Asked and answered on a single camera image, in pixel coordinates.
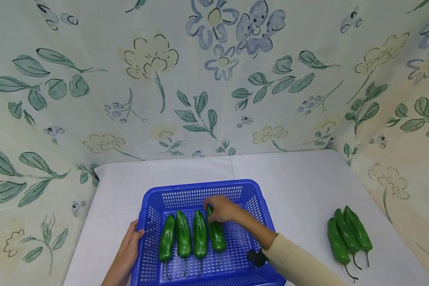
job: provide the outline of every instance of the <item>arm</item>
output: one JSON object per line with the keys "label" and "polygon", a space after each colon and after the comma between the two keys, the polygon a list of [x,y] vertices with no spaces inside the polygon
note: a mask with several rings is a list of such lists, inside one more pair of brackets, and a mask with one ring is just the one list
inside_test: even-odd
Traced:
{"label": "arm", "polygon": [[208,204],[214,209],[208,218],[209,223],[233,221],[241,225],[260,243],[263,253],[275,270],[296,286],[346,285],[310,253],[282,235],[272,232],[250,213],[230,202],[225,196],[206,199],[203,208],[206,209]]}

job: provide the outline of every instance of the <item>hand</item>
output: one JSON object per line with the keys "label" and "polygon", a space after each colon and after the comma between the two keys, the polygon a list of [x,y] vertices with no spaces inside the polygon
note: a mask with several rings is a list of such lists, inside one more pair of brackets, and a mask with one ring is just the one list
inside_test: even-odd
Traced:
{"label": "hand", "polygon": [[138,220],[130,223],[102,286],[125,286],[127,284],[131,268],[138,257],[138,241],[145,234],[144,229],[136,231],[137,223]]}
{"label": "hand", "polygon": [[208,205],[213,207],[213,213],[208,217],[208,222],[230,222],[235,220],[243,211],[241,207],[227,199],[224,195],[209,197],[203,203],[203,209],[206,210]]}

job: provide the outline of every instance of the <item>blue flower print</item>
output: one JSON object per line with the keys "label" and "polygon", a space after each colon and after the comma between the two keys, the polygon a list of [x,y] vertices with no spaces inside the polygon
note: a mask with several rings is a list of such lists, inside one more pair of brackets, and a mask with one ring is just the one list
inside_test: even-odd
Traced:
{"label": "blue flower print", "polygon": [[426,58],[413,58],[407,62],[407,67],[413,69],[413,72],[408,75],[408,79],[414,79],[413,84],[418,84],[422,79],[429,77],[429,52]]}
{"label": "blue flower print", "polygon": [[285,12],[276,10],[267,20],[268,15],[269,7],[264,0],[257,1],[251,7],[249,15],[242,15],[236,28],[236,38],[239,41],[237,54],[246,49],[248,54],[256,57],[259,49],[263,52],[272,50],[273,42],[270,38],[284,28]]}
{"label": "blue flower print", "polygon": [[221,80],[221,74],[225,81],[232,77],[232,69],[237,66],[238,60],[232,59],[235,54],[235,46],[232,46],[224,52],[224,48],[217,44],[214,49],[214,60],[209,60],[205,63],[205,69],[214,70],[214,78],[217,81]]}
{"label": "blue flower print", "polygon": [[224,24],[235,24],[239,12],[232,8],[223,9],[222,7],[226,3],[226,0],[191,0],[195,15],[190,16],[186,24],[186,34],[191,37],[199,37],[200,48],[209,49],[211,47],[213,34],[218,42],[227,41]]}

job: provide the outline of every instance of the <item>person's right hand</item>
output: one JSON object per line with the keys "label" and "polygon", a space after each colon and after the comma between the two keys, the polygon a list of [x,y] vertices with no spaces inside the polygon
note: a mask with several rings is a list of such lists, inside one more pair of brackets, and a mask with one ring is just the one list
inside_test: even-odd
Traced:
{"label": "person's right hand", "polygon": [[242,208],[231,202],[224,195],[209,197],[203,203],[203,209],[206,210],[208,205],[213,207],[213,213],[208,217],[208,222],[230,222],[241,213]]}

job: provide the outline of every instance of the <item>green chili pepper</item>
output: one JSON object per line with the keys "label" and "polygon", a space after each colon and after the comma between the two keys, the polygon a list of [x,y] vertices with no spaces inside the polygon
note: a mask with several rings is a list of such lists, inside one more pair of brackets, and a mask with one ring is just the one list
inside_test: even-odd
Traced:
{"label": "green chili pepper", "polygon": [[345,207],[344,217],[347,224],[354,230],[353,233],[360,249],[365,251],[365,255],[367,257],[367,267],[370,267],[368,252],[373,249],[373,246],[367,231],[365,231],[365,228],[362,225],[362,222],[360,222],[357,214],[355,214],[348,206]]}
{"label": "green chili pepper", "polygon": [[208,250],[208,234],[205,224],[205,217],[201,211],[195,211],[193,224],[193,244],[194,256],[200,260],[199,277],[202,273],[202,259],[207,255]]}
{"label": "green chili pepper", "polygon": [[359,245],[356,242],[353,229],[345,222],[345,217],[343,216],[341,209],[337,209],[335,211],[335,221],[337,223],[338,232],[340,233],[348,252],[353,256],[355,266],[362,270],[362,268],[356,264],[355,260],[355,254],[359,252]]}
{"label": "green chili pepper", "polygon": [[[212,213],[213,213],[213,208],[208,206],[207,221],[208,221],[208,217],[211,216]],[[219,253],[219,257],[218,257],[218,267],[219,267],[219,260],[221,259],[221,253],[224,250],[226,250],[226,239],[224,238],[222,223],[220,222],[208,223],[207,228],[208,228],[208,235],[210,237],[213,250]]]}
{"label": "green chili pepper", "polygon": [[331,217],[328,221],[328,238],[334,259],[345,266],[346,273],[353,278],[353,281],[359,280],[359,278],[351,276],[350,272],[348,272],[348,269],[346,268],[346,266],[350,264],[351,260],[342,237],[338,232],[335,217]]}
{"label": "green chili pepper", "polygon": [[178,256],[184,259],[184,275],[186,276],[186,258],[192,253],[191,230],[187,219],[181,211],[176,212],[176,246]]}
{"label": "green chili pepper", "polygon": [[164,228],[160,234],[160,243],[158,247],[158,259],[165,263],[165,274],[168,276],[167,264],[172,259],[173,255],[173,238],[175,235],[175,217],[171,214],[167,217],[164,223]]}

